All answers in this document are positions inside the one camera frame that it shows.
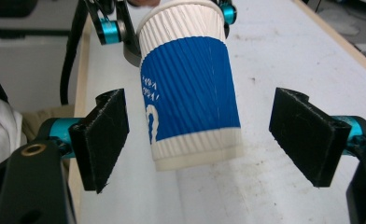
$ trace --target white tabletop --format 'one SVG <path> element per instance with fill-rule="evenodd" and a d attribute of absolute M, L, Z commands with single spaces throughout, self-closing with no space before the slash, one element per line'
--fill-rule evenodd
<path fill-rule="evenodd" d="M 309 95 L 311 103 L 330 115 L 366 118 L 365 59 L 359 56 L 359 63 L 347 53 L 297 5 L 300 2 L 233 2 L 239 14 L 227 47 L 245 156 L 231 161 L 156 172 L 139 69 L 123 58 L 122 45 L 102 47 L 92 29 L 78 111 L 84 108 L 85 116 L 94 108 L 96 95 L 124 88 L 130 133 L 103 193 L 81 189 L 74 194 L 80 195 L 80 223 L 349 222 L 345 191 L 357 159 L 343 157 L 331 187 L 313 188 L 268 126 L 276 87 Z M 144 15 L 132 13 L 136 21 Z"/>

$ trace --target disposable coffee cup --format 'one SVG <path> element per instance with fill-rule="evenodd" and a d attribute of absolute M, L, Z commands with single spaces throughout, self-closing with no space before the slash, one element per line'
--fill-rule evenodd
<path fill-rule="evenodd" d="M 224 19 L 209 0 L 153 8 L 138 26 L 140 73 L 158 171 L 242 154 Z"/>

